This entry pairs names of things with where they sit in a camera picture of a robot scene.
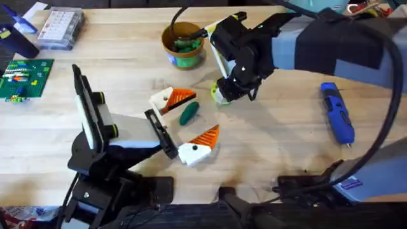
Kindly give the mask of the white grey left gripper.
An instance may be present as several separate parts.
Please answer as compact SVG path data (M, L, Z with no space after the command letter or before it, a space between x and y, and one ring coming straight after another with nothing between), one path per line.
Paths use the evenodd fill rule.
M183 164L194 166L212 153L219 137L219 125L177 148L163 116L196 96L197 93L190 89L168 87L149 98L152 109L144 112L144 118L114 114L106 105L98 106L107 135L107 146L130 151L157 148L170 159L178 155Z

